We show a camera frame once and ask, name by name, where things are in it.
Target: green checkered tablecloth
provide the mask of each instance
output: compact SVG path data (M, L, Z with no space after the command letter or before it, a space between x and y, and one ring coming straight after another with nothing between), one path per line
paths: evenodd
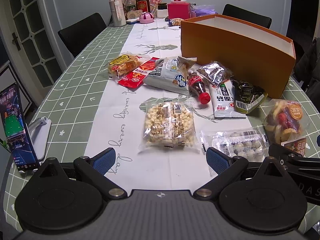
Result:
M97 73L121 52L132 28L132 25L119 28L107 27L76 57L39 106L33 120L46 116L52 121L45 158L56 157L59 162L73 162L77 157L84 155L93 119L108 82ZM320 147L316 144L320 131L318 111L292 78L288 81L282 99L295 100L302 104L306 122L310 123L307 128L306 156L319 157ZM249 120L252 126L262 124L261 121L271 108L269 101L270 99L266 100L250 113ZM7 222L18 231L22 229L17 221L14 202L31 175L30 172L18 173L12 163L3 207ZM301 223L300 231L304 233L319 219L319 206L308 204L308 211Z

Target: blue gripper pad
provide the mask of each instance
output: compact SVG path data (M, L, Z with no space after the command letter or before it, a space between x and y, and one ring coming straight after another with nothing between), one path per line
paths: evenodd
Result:
M92 166L102 175L106 174L116 162L116 151L108 148L106 151L99 153L97 159L94 160Z
M217 152L214 152L211 148L206 151L206 158L208 165L219 175L230 167L228 156L221 156Z

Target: yellow label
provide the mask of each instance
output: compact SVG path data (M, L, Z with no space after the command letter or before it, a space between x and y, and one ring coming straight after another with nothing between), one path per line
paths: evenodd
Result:
M129 55L123 54L123 55L117 57L116 59L114 59L113 61L111 61L111 62L109 63L109 65L111 65L111 66L113 66L113 65L119 65L119 64L121 64L121 63L126 62L129 58L130 58Z
M289 104L289 112L295 120L300 120L302 118L302 109L301 106L298 104Z

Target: black jacket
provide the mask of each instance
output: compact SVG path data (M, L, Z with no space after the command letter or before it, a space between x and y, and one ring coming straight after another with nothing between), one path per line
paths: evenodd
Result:
M294 67L295 78L307 85L306 94L320 112L320 38L315 38Z

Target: red bottle cap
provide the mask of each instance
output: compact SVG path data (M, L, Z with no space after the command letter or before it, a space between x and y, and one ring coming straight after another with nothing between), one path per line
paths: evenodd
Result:
M204 93L199 95L199 101L203 105L209 103L210 100L211 100L211 97L210 97L209 93L207 93L207 92L204 92Z

